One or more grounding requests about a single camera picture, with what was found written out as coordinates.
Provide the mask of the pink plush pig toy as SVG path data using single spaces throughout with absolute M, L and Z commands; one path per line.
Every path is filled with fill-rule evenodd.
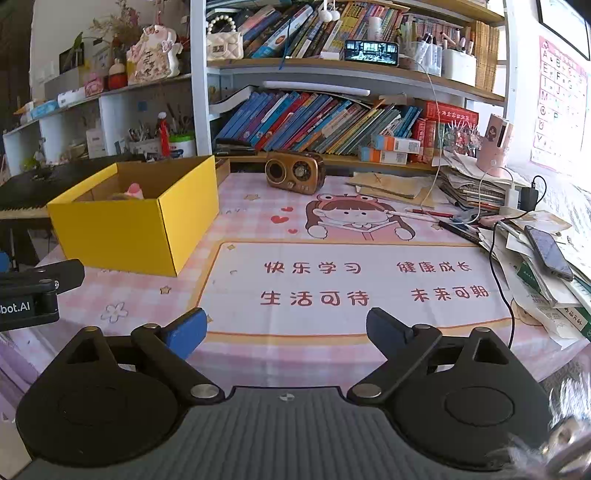
M 143 200 L 143 192 L 138 183 L 132 183 L 125 192 L 122 193 L 125 199 Z

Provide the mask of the black electronic keyboard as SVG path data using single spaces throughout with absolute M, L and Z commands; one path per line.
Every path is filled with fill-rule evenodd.
M 138 154 L 76 160 L 53 167 L 40 167 L 11 177 L 0 189 L 2 220 L 45 219 L 47 204 L 68 189 L 102 169 L 139 160 Z

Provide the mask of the yellow cardboard box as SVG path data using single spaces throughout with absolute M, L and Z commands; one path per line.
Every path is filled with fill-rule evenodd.
M 122 193 L 138 183 L 144 199 Z M 86 267 L 176 277 L 219 212 L 215 159 L 114 163 L 47 204 L 61 249 Z

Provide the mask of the pink checkered tablecloth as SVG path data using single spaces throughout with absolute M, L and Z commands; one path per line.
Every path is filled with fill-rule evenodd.
M 24 380 L 85 326 L 126 335 L 194 306 L 207 313 L 208 331 L 191 361 L 225 387 L 351 385 L 382 361 L 366 335 L 374 307 L 447 335 L 488 327 L 540 380 L 588 346 L 555 312 L 545 328 L 507 307 L 486 252 L 434 222 L 310 233 L 311 199 L 271 189 L 259 174 L 233 174 L 218 192 L 218 216 L 178 275 L 90 268 L 60 296 L 56 323 L 9 333 Z

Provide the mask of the white cartoon desk mat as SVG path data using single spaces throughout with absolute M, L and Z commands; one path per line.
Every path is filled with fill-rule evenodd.
M 363 343 L 375 307 L 453 333 L 509 320 L 484 252 L 460 244 L 229 240 L 194 298 L 211 334 L 252 344 Z

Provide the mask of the brown paper envelopes stack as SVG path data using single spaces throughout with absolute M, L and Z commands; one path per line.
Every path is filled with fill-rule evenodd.
M 355 173 L 346 180 L 356 192 L 382 199 L 406 202 L 415 206 L 432 208 L 448 204 L 447 196 L 427 176 L 402 177 L 379 173 Z

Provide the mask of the smartphone on paper pile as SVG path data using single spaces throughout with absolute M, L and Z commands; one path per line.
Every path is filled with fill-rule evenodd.
M 525 227 L 524 233 L 534 250 L 536 258 L 542 262 L 544 269 L 549 274 L 568 282 L 574 279 L 568 261 L 551 234 L 529 225 Z

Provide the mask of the white green lid jar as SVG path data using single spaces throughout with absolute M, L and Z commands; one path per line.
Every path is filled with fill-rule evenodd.
M 169 150 L 172 159 L 191 158 L 197 155 L 197 146 L 193 133 L 171 135 Z

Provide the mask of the pile of papers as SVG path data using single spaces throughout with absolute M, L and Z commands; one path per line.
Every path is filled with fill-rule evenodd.
M 495 212 L 507 205 L 509 193 L 527 186 L 519 174 L 502 169 L 501 176 L 485 173 L 477 161 L 469 156 L 452 154 L 438 156 L 432 161 L 439 168 L 439 188 L 464 210 L 481 207 L 484 211 Z

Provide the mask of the wooden chess board box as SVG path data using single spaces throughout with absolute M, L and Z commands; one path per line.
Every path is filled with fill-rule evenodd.
M 228 178 L 230 174 L 231 166 L 228 158 L 221 158 L 215 160 L 215 174 L 217 186 L 221 186 L 221 183 Z

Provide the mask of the black power adapter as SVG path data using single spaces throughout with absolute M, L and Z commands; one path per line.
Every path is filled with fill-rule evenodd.
M 530 212 L 536 209 L 539 200 L 539 191 L 535 187 L 523 187 L 520 190 L 519 209 Z

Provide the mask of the orange white medicine box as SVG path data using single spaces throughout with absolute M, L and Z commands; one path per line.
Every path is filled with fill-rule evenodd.
M 411 138 L 400 138 L 388 135 L 373 135 L 372 146 L 380 151 L 391 151 L 407 154 L 421 154 L 421 142 Z

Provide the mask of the red thick dictionary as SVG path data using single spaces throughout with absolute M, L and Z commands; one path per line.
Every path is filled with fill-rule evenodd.
M 435 101 L 422 103 L 422 115 L 427 120 L 440 121 L 441 123 L 467 123 L 475 126 L 479 123 L 479 114 L 472 110 L 451 104 Z

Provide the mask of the white quilted pearl handbag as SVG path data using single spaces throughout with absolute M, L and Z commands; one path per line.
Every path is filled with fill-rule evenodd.
M 228 32 L 213 32 L 217 23 L 228 25 Z M 240 60 L 243 58 L 242 32 L 228 15 L 218 15 L 207 24 L 206 58 L 208 61 Z

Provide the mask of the smartphone on shelf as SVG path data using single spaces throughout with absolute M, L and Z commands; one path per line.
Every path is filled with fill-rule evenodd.
M 348 40 L 342 49 L 342 59 L 397 67 L 399 65 L 399 45 L 383 41 Z

